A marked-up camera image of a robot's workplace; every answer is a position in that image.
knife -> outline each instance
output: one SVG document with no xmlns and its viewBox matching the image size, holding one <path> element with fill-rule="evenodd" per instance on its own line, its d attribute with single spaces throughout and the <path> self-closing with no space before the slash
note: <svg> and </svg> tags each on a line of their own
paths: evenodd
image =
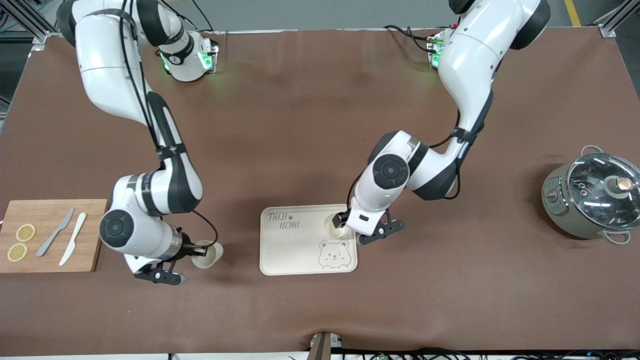
<svg viewBox="0 0 640 360">
<path fill-rule="evenodd" d="M 62 219 L 62 222 L 60 223 L 60 225 L 58 225 L 58 227 L 53 231 L 53 234 L 51 234 L 51 236 L 47 239 L 47 241 L 45 241 L 44 244 L 42 244 L 42 246 L 38 249 L 36 256 L 44 256 L 44 254 L 47 253 L 47 250 L 49 250 L 49 247 L 51 246 L 51 243 L 53 242 L 53 240 L 56 238 L 56 236 L 60 231 L 62 231 L 64 228 L 67 227 L 67 225 L 69 225 L 69 222 L 71 221 L 71 217 L 73 215 L 74 215 L 74 209 L 70 208 L 65 218 Z"/>
<path fill-rule="evenodd" d="M 76 249 L 76 238 L 78 236 L 78 233 L 80 232 L 80 228 L 84 224 L 85 219 L 86 219 L 86 213 L 80 213 L 80 215 L 78 215 L 78 220 L 76 221 L 76 227 L 74 228 L 74 233 L 73 235 L 71 235 L 71 240 L 69 240 L 69 245 L 67 245 L 65 254 L 62 255 L 62 259 L 60 259 L 60 264 L 58 264 L 59 266 L 64 265 L 67 262 L 67 260 L 69 260 L 71 253 L 73 253 L 73 251 Z"/>
</svg>

beige tray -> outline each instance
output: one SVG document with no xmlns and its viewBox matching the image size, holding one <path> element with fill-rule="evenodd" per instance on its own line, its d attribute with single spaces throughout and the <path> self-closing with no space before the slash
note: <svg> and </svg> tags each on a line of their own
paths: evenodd
<svg viewBox="0 0 640 360">
<path fill-rule="evenodd" d="M 356 234 L 339 239 L 324 230 L 344 204 L 266 208 L 260 216 L 260 270 L 264 275 L 352 272 L 358 266 Z"/>
</svg>

pot handle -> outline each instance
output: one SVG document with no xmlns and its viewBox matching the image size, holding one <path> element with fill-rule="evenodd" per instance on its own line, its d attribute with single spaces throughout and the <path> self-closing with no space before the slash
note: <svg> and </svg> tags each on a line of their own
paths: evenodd
<svg viewBox="0 0 640 360">
<path fill-rule="evenodd" d="M 584 156 L 584 151 L 586 149 L 591 149 L 591 150 L 595 150 L 595 152 L 599 152 L 600 154 L 604 153 L 604 151 L 602 151 L 601 148 L 595 146 L 595 145 L 587 145 L 585 147 L 582 148 L 582 150 L 580 150 L 580 156 Z"/>
<path fill-rule="evenodd" d="M 624 245 L 628 243 L 629 240 L 631 240 L 631 234 L 628 231 L 625 231 L 624 233 L 610 233 L 609 231 L 603 230 L 603 231 L 600 231 L 599 234 L 602 235 L 603 238 L 607 239 L 608 242 L 615 245 Z M 618 242 L 616 240 L 613 240 L 611 238 L 611 235 L 624 235 L 625 241 Z"/>
</svg>

white paper cup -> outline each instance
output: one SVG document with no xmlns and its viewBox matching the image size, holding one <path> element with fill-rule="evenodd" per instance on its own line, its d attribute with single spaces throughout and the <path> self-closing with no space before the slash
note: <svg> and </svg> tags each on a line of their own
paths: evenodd
<svg viewBox="0 0 640 360">
<path fill-rule="evenodd" d="M 196 243 L 196 245 L 208 245 L 211 241 L 209 240 L 200 240 Z M 222 245 L 220 243 L 215 243 L 207 249 L 206 256 L 192 256 L 191 262 L 198 268 L 206 269 L 210 268 L 215 264 L 220 258 L 222 258 L 222 254 L 224 253 Z"/>
<path fill-rule="evenodd" d="M 329 215 L 325 220 L 324 220 L 324 230 L 326 231 L 327 235 L 329 235 L 330 238 L 332 239 L 341 239 L 343 238 L 345 235 L 347 235 L 347 233 L 349 232 L 349 228 L 345 226 L 343 227 L 339 227 L 339 228 L 335 228 L 335 226 L 333 226 L 333 216 L 335 214 Z"/>
</svg>

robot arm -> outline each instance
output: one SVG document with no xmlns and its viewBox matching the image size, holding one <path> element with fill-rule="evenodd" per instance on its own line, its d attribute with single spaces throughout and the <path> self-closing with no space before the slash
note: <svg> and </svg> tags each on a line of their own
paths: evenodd
<svg viewBox="0 0 640 360">
<path fill-rule="evenodd" d="M 104 1 L 104 6 L 93 0 L 64 3 L 72 5 L 67 8 L 77 19 L 73 44 L 87 96 L 109 114 L 148 126 L 161 161 L 158 170 L 117 181 L 111 207 L 100 222 L 100 238 L 109 248 L 125 254 L 136 277 L 178 285 L 184 276 L 172 269 L 164 271 L 162 263 L 170 262 L 173 268 L 176 260 L 203 256 L 207 250 L 193 245 L 186 234 L 162 221 L 161 216 L 194 210 L 202 199 L 202 184 L 169 107 L 151 91 L 143 76 L 138 41 L 157 44 L 160 39 L 169 43 L 161 48 L 182 43 L 185 49 L 195 50 L 189 45 L 191 35 L 175 14 L 164 11 L 155 0 L 131 1 Z M 147 16 L 149 9 L 156 12 L 155 23 L 140 21 L 138 14 L 145 6 Z M 59 10 L 58 16 L 61 12 L 64 16 L 65 11 Z M 180 66 L 202 68 L 199 60 L 184 61 Z"/>
<path fill-rule="evenodd" d="M 493 100 L 491 84 L 509 48 L 521 49 L 544 30 L 550 17 L 547 0 L 449 0 L 462 14 L 447 34 L 440 55 L 440 79 L 458 106 L 458 123 L 447 150 L 440 154 L 404 131 L 384 135 L 369 156 L 355 186 L 347 213 L 334 225 L 361 233 L 362 245 L 399 231 L 404 224 L 380 219 L 409 187 L 423 200 L 443 199 L 453 188 L 460 167 Z"/>
</svg>

